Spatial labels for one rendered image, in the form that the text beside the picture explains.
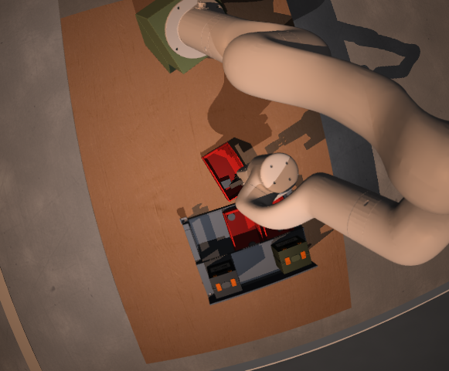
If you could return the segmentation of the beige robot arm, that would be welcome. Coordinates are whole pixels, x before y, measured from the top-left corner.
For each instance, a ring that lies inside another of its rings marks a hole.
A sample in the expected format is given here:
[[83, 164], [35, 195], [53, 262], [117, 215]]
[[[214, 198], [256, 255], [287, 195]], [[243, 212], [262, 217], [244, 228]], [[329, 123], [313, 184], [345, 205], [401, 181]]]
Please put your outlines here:
[[403, 196], [396, 202], [317, 172], [273, 204], [298, 180], [296, 161], [277, 152], [250, 161], [237, 209], [273, 230], [315, 218], [396, 264], [437, 256], [449, 244], [449, 121], [389, 77], [333, 57], [313, 32], [222, 13], [215, 0], [181, 0], [166, 19], [168, 45], [185, 58], [220, 61], [245, 94], [316, 111], [361, 135]]

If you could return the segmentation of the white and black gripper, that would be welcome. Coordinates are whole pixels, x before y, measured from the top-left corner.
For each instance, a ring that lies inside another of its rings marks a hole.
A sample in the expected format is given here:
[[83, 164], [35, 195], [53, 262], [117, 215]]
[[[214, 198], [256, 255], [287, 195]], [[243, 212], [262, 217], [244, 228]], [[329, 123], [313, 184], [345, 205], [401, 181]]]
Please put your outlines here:
[[237, 170], [234, 180], [232, 180], [232, 183], [230, 183], [230, 188], [234, 188], [237, 186], [240, 186], [242, 184], [245, 184], [245, 182], [248, 179], [248, 175], [247, 175], [247, 168], [248, 168], [248, 164], [246, 164], [244, 167], [240, 168], [239, 170]]

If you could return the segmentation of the red bin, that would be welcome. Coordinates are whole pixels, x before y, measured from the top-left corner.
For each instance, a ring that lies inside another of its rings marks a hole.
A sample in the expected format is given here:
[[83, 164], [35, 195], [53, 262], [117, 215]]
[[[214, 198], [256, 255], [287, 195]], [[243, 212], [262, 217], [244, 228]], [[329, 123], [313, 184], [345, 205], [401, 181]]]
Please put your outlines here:
[[[279, 199], [273, 201], [273, 204], [280, 202], [282, 199], [283, 199], [283, 196], [280, 197]], [[283, 230], [281, 232], [278, 232], [278, 230], [272, 230], [272, 229], [269, 229], [269, 228], [266, 228], [266, 227], [260, 225], [260, 230], [261, 230], [261, 233], [263, 235], [263, 239], [264, 240], [268, 240], [270, 238], [276, 237], [276, 236], [281, 235], [283, 233], [287, 233], [289, 231], [292, 231], [292, 230], [294, 230], [294, 227], [292, 227], [290, 229], [285, 229], [285, 230]]]
[[230, 187], [223, 189], [220, 183], [226, 179], [230, 179], [230, 181], [234, 180], [237, 170], [243, 167], [242, 162], [231, 146], [229, 144], [221, 145], [209, 154], [203, 156], [202, 160], [226, 199], [229, 202], [235, 199], [243, 186], [238, 185], [232, 189]]
[[[228, 220], [227, 216], [233, 213], [235, 220]], [[229, 209], [223, 213], [223, 217], [233, 244], [234, 250], [249, 246], [249, 242], [259, 243], [264, 241], [260, 225], [244, 216], [237, 208]], [[235, 246], [236, 245], [236, 246]]]

